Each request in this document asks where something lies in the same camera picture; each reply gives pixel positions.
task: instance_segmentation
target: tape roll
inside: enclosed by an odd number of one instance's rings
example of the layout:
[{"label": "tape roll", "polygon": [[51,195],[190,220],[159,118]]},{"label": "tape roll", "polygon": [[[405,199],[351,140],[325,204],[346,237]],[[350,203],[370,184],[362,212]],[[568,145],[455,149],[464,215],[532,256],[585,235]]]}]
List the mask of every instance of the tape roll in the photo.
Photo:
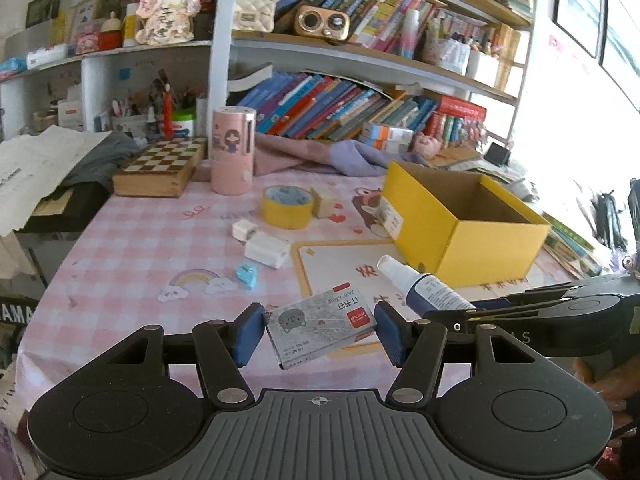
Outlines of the tape roll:
[{"label": "tape roll", "polygon": [[280,229],[303,229],[311,222],[311,193],[296,186],[270,186],[262,196],[262,217]]}]

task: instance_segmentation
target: quilted handbag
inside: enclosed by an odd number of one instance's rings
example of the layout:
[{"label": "quilted handbag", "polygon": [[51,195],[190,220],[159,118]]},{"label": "quilted handbag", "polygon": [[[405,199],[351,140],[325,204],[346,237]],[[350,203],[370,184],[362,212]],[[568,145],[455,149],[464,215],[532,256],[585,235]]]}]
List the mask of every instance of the quilted handbag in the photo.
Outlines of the quilted handbag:
[{"label": "quilted handbag", "polygon": [[276,2],[271,0],[236,0],[234,30],[271,32],[276,12]]}]

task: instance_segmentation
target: white label sticker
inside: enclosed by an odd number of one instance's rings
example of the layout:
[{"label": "white label sticker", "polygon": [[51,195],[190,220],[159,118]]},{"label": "white label sticker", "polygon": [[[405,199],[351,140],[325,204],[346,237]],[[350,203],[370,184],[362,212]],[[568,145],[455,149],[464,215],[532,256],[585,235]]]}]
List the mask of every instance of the white label sticker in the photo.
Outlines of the white label sticker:
[{"label": "white label sticker", "polygon": [[385,197],[380,198],[378,217],[393,240],[398,240],[402,229],[402,217]]},{"label": "white label sticker", "polygon": [[438,310],[471,310],[475,307],[435,276],[425,276],[414,290]]}]

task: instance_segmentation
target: yellow box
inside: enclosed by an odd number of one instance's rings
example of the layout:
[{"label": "yellow box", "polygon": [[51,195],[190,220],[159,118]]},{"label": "yellow box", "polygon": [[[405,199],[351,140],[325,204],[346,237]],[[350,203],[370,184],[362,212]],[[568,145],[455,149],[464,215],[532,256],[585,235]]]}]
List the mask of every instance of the yellow box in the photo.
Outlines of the yellow box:
[{"label": "yellow box", "polygon": [[524,278],[548,222],[485,175],[389,166],[380,206],[409,265],[452,288]]}]

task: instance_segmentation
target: pink thermos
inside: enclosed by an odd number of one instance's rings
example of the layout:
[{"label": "pink thermos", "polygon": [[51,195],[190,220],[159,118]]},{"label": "pink thermos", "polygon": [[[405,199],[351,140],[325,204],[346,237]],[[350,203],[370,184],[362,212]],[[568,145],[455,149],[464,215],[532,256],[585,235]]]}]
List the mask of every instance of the pink thermos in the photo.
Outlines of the pink thermos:
[{"label": "pink thermos", "polygon": [[242,195],[254,179],[255,110],[225,106],[213,112],[209,150],[211,189],[222,195]]}]

